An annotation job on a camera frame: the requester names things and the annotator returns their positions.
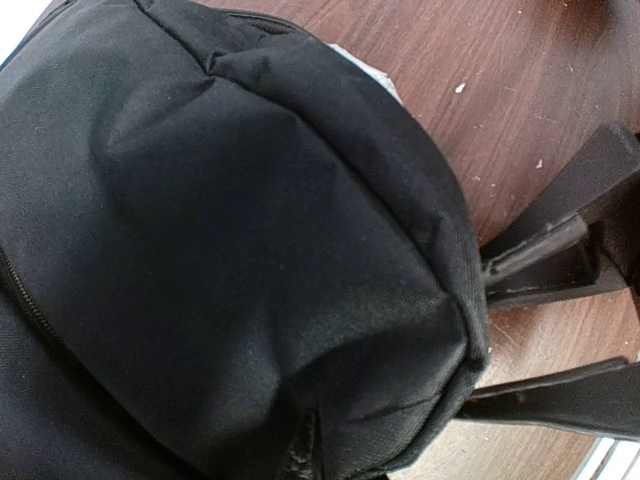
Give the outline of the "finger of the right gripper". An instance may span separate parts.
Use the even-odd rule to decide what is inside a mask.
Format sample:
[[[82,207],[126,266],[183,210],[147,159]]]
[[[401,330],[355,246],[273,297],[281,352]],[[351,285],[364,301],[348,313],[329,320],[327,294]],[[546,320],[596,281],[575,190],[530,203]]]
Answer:
[[[619,441],[639,440],[639,364],[615,357],[474,390],[459,420],[538,425]]]
[[[481,250],[492,309],[630,289],[639,295],[639,136],[600,126]]]

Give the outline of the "front aluminium rail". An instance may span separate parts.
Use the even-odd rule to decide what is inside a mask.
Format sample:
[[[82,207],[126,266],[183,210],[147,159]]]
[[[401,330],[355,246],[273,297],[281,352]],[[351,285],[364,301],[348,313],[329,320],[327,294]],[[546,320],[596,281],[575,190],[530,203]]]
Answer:
[[[598,439],[572,480],[640,480],[638,442]]]

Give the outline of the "black student backpack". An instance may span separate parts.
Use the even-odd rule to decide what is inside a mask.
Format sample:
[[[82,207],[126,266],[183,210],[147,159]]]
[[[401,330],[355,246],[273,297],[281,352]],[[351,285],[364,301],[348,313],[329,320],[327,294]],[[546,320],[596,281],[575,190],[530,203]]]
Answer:
[[[1,475],[411,464],[488,334],[475,232],[404,107],[302,29],[68,1],[1,68]]]

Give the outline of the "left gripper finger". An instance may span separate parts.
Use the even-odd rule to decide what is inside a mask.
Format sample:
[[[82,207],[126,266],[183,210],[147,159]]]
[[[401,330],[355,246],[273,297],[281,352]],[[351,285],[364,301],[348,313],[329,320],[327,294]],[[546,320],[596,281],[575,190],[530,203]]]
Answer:
[[[307,410],[282,461],[282,478],[321,480],[323,478],[321,429],[316,410]]]

